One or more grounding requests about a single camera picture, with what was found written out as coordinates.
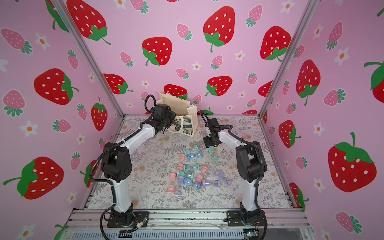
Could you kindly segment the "canvas tote bag floral print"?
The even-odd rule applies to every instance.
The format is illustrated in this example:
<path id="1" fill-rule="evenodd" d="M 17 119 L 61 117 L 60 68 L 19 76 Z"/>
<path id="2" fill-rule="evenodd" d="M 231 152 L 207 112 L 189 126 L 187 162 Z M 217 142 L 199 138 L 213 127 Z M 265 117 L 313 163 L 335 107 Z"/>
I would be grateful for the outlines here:
<path id="1" fill-rule="evenodd" d="M 167 94 L 160 94 L 161 99 L 157 104 L 165 104 L 176 113 L 176 117 L 171 123 L 169 132 L 173 134 L 183 134 L 193 137 L 198 128 L 198 110 L 197 106 L 187 100 Z"/>

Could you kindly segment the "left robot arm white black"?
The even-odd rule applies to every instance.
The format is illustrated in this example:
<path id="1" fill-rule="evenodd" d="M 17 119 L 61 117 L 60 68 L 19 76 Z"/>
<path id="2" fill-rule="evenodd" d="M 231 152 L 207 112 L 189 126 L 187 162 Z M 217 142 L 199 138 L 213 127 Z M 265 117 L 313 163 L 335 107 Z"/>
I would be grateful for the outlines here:
<path id="1" fill-rule="evenodd" d="M 134 221 L 133 204 L 128 196 L 127 179 L 132 172 L 131 154 L 145 141 L 171 126 L 176 113 L 165 104 L 157 104 L 151 109 L 148 119 L 140 123 L 139 128 L 128 137 L 115 144 L 107 144 L 104 151 L 101 170 L 109 181 L 113 195 L 111 209 L 113 219 L 123 226 Z"/>

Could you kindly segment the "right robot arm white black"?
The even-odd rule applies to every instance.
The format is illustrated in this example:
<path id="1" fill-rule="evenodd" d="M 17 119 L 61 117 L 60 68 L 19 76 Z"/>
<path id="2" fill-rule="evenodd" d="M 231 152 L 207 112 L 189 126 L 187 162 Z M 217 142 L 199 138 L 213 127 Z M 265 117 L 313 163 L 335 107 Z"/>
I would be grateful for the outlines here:
<path id="1" fill-rule="evenodd" d="M 254 225 L 259 217 L 265 217 L 258 203 L 259 185 L 268 168 L 261 145 L 240 138 L 232 132 L 232 125 L 220 125 L 216 118 L 203 120 L 208 132 L 204 137 L 207 148 L 225 144 L 235 151 L 238 172 L 244 180 L 239 219 L 245 225 Z"/>

